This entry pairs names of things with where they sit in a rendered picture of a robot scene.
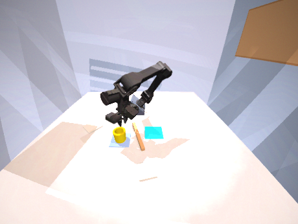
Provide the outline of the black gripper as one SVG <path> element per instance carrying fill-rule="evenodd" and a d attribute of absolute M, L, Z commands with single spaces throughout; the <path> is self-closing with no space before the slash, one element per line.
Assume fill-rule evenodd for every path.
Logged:
<path fill-rule="evenodd" d="M 125 101 L 125 102 L 122 102 L 122 101 L 118 101 L 116 102 L 117 103 L 117 112 L 114 113 L 114 112 L 111 112 L 111 113 L 108 113 L 107 115 L 105 115 L 105 120 L 112 123 L 112 124 L 116 124 L 118 123 L 119 127 L 122 126 L 122 120 L 124 122 L 124 124 L 126 124 L 127 120 L 128 120 L 128 117 L 126 115 L 121 115 L 121 111 L 122 111 L 122 108 L 126 105 L 128 105 L 128 103 L 130 103 L 131 106 L 136 106 L 136 104 L 133 104 L 131 103 L 131 101 Z"/>

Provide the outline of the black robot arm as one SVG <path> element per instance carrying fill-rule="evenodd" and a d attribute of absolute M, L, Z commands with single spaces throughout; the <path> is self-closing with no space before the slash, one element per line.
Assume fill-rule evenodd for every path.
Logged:
<path fill-rule="evenodd" d="M 156 76 L 149 88 L 144 90 L 141 93 L 141 98 L 136 101 L 136 104 L 143 108 L 145 103 L 149 104 L 152 101 L 154 91 L 157 89 L 159 84 L 163 80 L 169 78 L 171 75 L 172 70 L 168 67 L 168 65 L 159 61 L 155 65 L 150 66 L 138 73 L 131 72 L 124 74 L 113 84 L 115 86 L 113 90 L 104 91 L 100 94 L 100 99 L 105 106 L 118 101 L 128 101 L 129 96 L 136 92 L 143 82 Z M 120 86 L 120 83 L 123 85 L 123 87 Z M 130 103 L 128 103 L 127 106 L 125 105 L 122 108 L 121 115 L 126 115 L 130 120 L 132 120 L 139 112 L 138 106 L 133 107 L 130 105 Z"/>

